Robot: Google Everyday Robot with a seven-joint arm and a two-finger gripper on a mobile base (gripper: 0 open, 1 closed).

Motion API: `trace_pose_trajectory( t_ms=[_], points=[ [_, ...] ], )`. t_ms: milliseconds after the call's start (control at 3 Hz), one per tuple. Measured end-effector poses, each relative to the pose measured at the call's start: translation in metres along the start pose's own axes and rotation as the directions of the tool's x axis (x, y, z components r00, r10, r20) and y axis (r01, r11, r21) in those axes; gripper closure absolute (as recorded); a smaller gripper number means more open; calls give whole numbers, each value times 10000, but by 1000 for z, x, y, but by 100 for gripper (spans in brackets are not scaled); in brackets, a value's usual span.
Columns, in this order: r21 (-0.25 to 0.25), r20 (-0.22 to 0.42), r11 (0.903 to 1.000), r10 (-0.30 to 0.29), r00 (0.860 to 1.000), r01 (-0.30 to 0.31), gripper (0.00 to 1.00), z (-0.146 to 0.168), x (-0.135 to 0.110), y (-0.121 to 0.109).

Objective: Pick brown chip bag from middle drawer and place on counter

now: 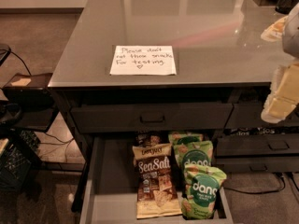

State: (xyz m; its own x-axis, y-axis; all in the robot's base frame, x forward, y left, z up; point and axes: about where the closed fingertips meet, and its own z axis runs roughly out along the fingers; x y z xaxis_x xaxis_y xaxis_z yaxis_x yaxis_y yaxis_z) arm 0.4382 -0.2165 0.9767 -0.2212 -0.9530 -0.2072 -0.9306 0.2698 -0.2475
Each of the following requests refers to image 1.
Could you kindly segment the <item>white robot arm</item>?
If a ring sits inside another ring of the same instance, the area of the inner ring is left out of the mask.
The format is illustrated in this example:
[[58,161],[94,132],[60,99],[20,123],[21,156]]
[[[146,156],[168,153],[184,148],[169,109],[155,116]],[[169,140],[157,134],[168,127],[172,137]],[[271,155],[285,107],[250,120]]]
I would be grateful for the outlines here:
[[261,39],[281,40],[283,51],[294,58],[289,66],[279,66],[274,72],[261,113],[263,121],[279,123],[299,105],[299,5],[265,29]]

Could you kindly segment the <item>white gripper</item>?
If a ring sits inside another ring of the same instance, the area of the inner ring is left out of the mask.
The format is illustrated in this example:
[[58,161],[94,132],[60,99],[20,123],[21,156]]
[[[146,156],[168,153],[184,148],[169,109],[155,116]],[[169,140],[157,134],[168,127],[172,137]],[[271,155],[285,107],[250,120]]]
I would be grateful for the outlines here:
[[270,89],[274,94],[267,96],[261,119],[276,124],[285,120],[299,103],[299,63],[279,66],[273,74]]

